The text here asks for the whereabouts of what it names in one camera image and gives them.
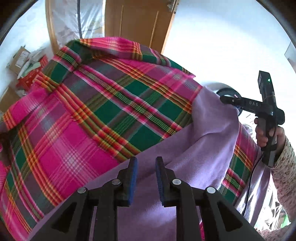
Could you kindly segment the floral sleeve right forearm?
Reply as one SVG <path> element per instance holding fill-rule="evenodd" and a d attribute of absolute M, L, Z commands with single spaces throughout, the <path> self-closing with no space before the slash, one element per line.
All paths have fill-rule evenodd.
<path fill-rule="evenodd" d="M 295 221 L 295 153 L 289 142 L 285 139 L 283 150 L 271 168 L 274 185 L 277 189 L 277 198 L 288 215 L 290 222 Z"/>

